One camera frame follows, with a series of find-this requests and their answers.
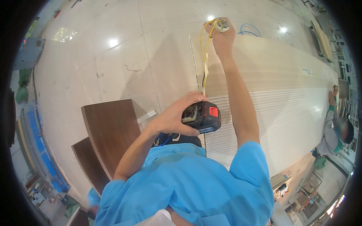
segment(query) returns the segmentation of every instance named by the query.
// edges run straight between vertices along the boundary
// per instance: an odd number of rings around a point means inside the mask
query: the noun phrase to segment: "yellow cable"
[[[202,44],[201,44],[201,39],[202,39],[202,33],[203,33],[203,30],[205,29],[205,27],[210,23],[210,22],[213,22],[214,20],[210,20],[209,22],[207,22],[204,27],[202,28],[201,30],[201,34],[200,34],[200,48],[201,48],[201,53],[202,53],[202,57],[204,59],[204,62],[206,62],[206,59],[205,59],[205,55],[203,54],[203,51],[202,51]]]
[[[207,43],[206,43],[206,58],[208,58],[208,54],[209,54],[209,43],[210,43],[210,39],[211,39],[211,34],[212,34],[212,31],[214,30],[215,26],[217,23],[221,22],[222,19],[220,20],[217,20],[213,25],[212,25],[212,28],[211,28],[211,31],[210,31],[210,34],[209,34],[209,38],[207,40]],[[205,87],[206,85],[206,79],[207,79],[207,74],[205,74],[205,80],[204,80],[204,84],[202,87]]]

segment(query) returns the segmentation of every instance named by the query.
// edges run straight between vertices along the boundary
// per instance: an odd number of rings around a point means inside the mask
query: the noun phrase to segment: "blue sleeve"
[[[99,205],[101,198],[97,194],[97,192],[94,190],[94,188],[91,188],[88,192],[88,201],[89,206],[96,206]]]
[[[125,183],[126,182],[124,180],[113,180],[104,187],[102,192],[101,208],[108,207],[112,203],[115,195],[119,193]]]
[[[260,144],[246,142],[241,145],[231,162],[230,173],[236,179],[245,180],[254,185],[266,201],[274,202],[269,169]]]

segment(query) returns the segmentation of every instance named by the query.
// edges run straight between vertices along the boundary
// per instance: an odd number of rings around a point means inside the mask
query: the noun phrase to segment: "blue cable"
[[[250,26],[254,27],[258,31],[259,36],[257,36],[256,34],[250,32],[250,31],[244,31],[244,33],[247,32],[247,33],[251,33],[251,34],[255,35],[256,37],[261,37],[261,34],[260,34],[259,30],[254,25],[248,24],[248,23],[245,23],[240,27],[240,32],[238,34],[243,34],[243,31],[241,29],[243,28],[244,25],[250,25]]]
[[[155,138],[155,140],[157,140],[157,138],[159,138],[161,135],[162,135],[162,133],[160,133],[160,134]],[[168,135],[168,138],[166,139],[166,141],[165,141],[163,144],[158,145],[158,146],[155,146],[155,147],[162,147],[163,145],[165,145],[165,144],[170,140],[170,138],[171,138],[171,133]]]
[[[250,32],[250,31],[244,31],[244,33],[245,33],[245,32],[247,32],[247,33],[251,33],[251,34],[255,35],[256,37],[259,37],[259,36],[257,36],[256,34],[254,34],[254,33]]]

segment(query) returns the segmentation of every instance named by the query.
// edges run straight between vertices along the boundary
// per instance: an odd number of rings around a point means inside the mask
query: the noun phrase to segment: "black battery pack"
[[[197,102],[186,108],[181,122],[197,129],[200,134],[216,131],[221,127],[220,110],[216,104]]]

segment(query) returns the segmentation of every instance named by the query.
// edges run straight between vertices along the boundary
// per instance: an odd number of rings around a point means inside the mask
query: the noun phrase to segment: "hand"
[[[333,85],[333,96],[336,97],[339,91],[339,87],[337,85]]]
[[[333,96],[332,91],[329,91],[329,93],[328,93],[328,98],[329,98],[329,105],[334,106],[336,103],[335,103],[335,101],[334,101],[334,96]]]
[[[235,30],[232,27],[229,19],[226,17],[220,17],[217,19],[221,19],[221,18],[228,22],[230,28],[229,28],[229,30],[227,30],[224,33],[219,32],[215,28],[212,31],[212,34],[211,34],[212,43],[214,45],[214,49],[215,49],[215,52],[218,55],[218,57],[222,57],[224,55],[231,55],[232,44],[233,44],[234,38],[235,38]],[[212,23],[206,25],[205,30],[207,31],[207,33],[210,34],[211,29],[212,29]]]
[[[171,104],[157,118],[150,122],[150,127],[155,133],[179,133],[186,136],[198,136],[200,133],[188,125],[181,123],[183,111],[195,102],[209,101],[202,92],[189,92],[181,99]]]

